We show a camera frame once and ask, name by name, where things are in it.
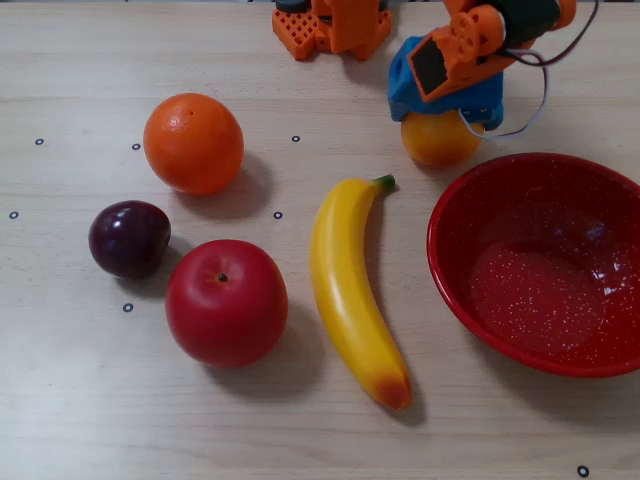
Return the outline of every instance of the banana tip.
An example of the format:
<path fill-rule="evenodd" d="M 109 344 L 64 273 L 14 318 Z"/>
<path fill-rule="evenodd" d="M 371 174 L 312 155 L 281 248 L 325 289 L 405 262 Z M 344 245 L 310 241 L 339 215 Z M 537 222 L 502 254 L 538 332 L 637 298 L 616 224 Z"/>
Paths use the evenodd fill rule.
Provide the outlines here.
<path fill-rule="evenodd" d="M 388 378 L 378 383 L 376 400 L 392 410 L 404 410 L 411 406 L 411 382 L 404 379 Z"/>

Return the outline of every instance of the apple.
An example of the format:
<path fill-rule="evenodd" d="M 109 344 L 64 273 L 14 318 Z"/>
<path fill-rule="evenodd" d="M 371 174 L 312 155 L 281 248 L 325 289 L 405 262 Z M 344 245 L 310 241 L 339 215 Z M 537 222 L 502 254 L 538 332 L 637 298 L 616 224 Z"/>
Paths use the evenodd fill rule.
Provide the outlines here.
<path fill-rule="evenodd" d="M 214 367 L 240 367 L 276 344 L 288 300 L 282 275 L 264 250 L 216 240 L 182 259 L 165 307 L 171 333 L 187 354 Z"/>

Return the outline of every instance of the banana stem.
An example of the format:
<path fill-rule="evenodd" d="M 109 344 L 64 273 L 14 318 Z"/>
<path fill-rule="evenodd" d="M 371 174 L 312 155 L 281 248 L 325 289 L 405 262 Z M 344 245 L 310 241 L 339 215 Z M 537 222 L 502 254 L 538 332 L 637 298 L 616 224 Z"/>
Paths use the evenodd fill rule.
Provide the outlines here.
<path fill-rule="evenodd" d="M 385 175 L 384 177 L 376 178 L 373 183 L 378 185 L 380 190 L 385 193 L 393 192 L 396 189 L 396 179 L 393 175 Z"/>

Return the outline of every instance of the plastic fruit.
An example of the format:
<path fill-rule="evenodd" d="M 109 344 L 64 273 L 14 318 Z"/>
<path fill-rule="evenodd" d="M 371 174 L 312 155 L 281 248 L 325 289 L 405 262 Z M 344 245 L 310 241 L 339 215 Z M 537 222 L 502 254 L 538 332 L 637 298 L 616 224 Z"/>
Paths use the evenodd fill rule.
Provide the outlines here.
<path fill-rule="evenodd" d="M 215 367 L 240 367 L 276 344 L 288 301 L 282 275 L 264 250 L 216 240 L 182 259 L 165 306 L 171 333 L 186 353 Z"/>
<path fill-rule="evenodd" d="M 144 129 L 144 151 L 168 185 L 192 195 L 224 188 L 240 170 L 244 143 L 233 114 L 199 93 L 162 102 Z"/>
<path fill-rule="evenodd" d="M 89 230 L 89 248 L 103 270 L 139 279 L 157 270 L 170 237 L 171 224 L 162 210 L 130 200 L 100 212 Z"/>
<path fill-rule="evenodd" d="M 472 125 L 482 134 L 480 124 Z M 428 167 L 447 167 L 462 163 L 473 155 L 482 139 L 472 135 L 457 111 L 440 115 L 409 113 L 402 121 L 404 148 L 416 162 Z"/>
<path fill-rule="evenodd" d="M 367 280 L 364 235 L 374 199 L 393 190 L 391 175 L 340 182 L 318 212 L 311 239 L 311 280 L 324 325 L 351 373 L 380 404 L 411 405 L 402 355 Z"/>

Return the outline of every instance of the wooden table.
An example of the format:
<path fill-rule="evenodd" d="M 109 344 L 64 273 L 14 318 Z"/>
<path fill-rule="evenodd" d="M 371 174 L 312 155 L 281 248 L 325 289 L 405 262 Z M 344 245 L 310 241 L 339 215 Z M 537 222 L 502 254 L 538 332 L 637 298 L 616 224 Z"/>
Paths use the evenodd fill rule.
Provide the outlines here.
<path fill-rule="evenodd" d="M 367 63 L 294 62 L 271 8 L 0 6 L 0 478 L 567 480 L 581 464 L 597 480 L 640 478 L 640 375 L 583 381 L 517 365 L 474 340 L 436 291 L 426 225 L 470 165 L 415 167 L 385 92 L 393 54 L 448 22 L 444 7 L 396 10 L 393 38 Z M 559 51 L 590 8 L 538 48 Z M 639 6 L 603 5 L 553 68 L 540 121 L 485 142 L 474 162 L 556 151 L 640 181 L 639 23 Z M 506 123 L 524 122 L 541 90 L 538 71 L 510 68 Z M 243 173 L 218 196 L 172 193 L 132 149 L 155 105 L 184 91 L 222 100 L 245 133 Z M 417 404 L 397 416 L 337 357 L 307 267 L 326 192 L 389 172 L 401 190 L 372 215 L 368 265 L 417 386 Z M 158 205 L 173 224 L 149 282 L 116 281 L 87 248 L 94 216 L 125 199 Z M 291 315 L 264 362 L 211 373 L 174 344 L 163 294 L 182 254 L 222 237 L 275 258 Z"/>

